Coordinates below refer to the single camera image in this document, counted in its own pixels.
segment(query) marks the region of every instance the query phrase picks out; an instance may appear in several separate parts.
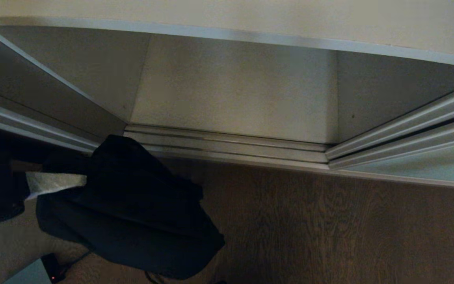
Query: black bag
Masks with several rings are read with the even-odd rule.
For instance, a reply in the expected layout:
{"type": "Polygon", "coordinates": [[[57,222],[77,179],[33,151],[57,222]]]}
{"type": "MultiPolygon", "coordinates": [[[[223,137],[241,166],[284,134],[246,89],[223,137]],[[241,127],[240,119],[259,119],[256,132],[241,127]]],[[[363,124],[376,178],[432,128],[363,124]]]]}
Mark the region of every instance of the black bag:
{"type": "Polygon", "coordinates": [[[186,279],[225,244],[200,206],[202,188],[130,138],[111,135],[90,158],[54,155],[44,171],[84,174],[87,184],[39,196],[40,228],[109,261],[186,279]]]}

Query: hardwood floor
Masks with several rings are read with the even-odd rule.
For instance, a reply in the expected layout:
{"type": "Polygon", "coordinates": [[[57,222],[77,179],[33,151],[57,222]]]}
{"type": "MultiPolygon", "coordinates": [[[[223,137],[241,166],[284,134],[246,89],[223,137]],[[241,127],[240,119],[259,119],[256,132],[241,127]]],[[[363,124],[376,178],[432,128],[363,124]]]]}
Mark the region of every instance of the hardwood floor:
{"type": "MultiPolygon", "coordinates": [[[[454,283],[454,189],[226,164],[166,161],[204,186],[227,245],[184,282],[454,283]]],[[[34,203],[0,224],[0,283],[49,252],[85,251],[40,232],[34,203]]],[[[64,284],[147,283],[142,271],[90,255],[64,284]]]]}

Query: white wall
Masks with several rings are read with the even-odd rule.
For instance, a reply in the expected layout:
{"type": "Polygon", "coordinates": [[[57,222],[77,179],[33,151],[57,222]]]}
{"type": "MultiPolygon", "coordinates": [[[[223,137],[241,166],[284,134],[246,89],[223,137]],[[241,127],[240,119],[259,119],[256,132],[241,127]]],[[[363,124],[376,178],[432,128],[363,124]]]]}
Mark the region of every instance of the white wall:
{"type": "Polygon", "coordinates": [[[352,167],[348,170],[454,181],[454,147],[352,167]]]}
{"type": "Polygon", "coordinates": [[[450,0],[0,0],[0,25],[121,29],[454,64],[450,0]]]}
{"type": "Polygon", "coordinates": [[[153,35],[131,122],[337,142],[335,52],[153,35]]]}
{"type": "Polygon", "coordinates": [[[131,117],[149,34],[0,26],[0,34],[118,117],[131,117]]]}
{"type": "Polygon", "coordinates": [[[337,53],[339,140],[345,141],[454,91],[454,66],[337,53]]]}

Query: wooden floor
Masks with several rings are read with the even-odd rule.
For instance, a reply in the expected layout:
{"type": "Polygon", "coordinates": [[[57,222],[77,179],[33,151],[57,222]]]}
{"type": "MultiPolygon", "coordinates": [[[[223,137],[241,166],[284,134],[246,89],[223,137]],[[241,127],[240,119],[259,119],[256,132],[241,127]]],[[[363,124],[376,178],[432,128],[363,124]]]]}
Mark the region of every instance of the wooden floor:
{"type": "MultiPolygon", "coordinates": [[[[454,189],[175,161],[204,185],[227,245],[199,275],[213,284],[454,283],[454,189]]],[[[40,232],[34,203],[0,224],[0,283],[42,254],[81,246],[40,232]]],[[[86,257],[64,284],[147,283],[142,271],[86,257]]]]}

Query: floor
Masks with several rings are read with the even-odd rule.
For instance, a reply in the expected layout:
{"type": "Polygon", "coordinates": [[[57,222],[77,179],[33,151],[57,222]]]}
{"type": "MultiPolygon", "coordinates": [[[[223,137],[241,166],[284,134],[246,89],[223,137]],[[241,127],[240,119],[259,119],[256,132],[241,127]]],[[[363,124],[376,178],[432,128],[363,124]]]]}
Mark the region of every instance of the floor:
{"type": "MultiPolygon", "coordinates": [[[[454,283],[454,189],[275,169],[166,161],[204,185],[227,245],[187,284],[454,283]]],[[[34,202],[0,223],[0,283],[34,259],[85,249],[40,232],[34,202]]],[[[145,284],[90,255],[64,284],[145,284]]]]}

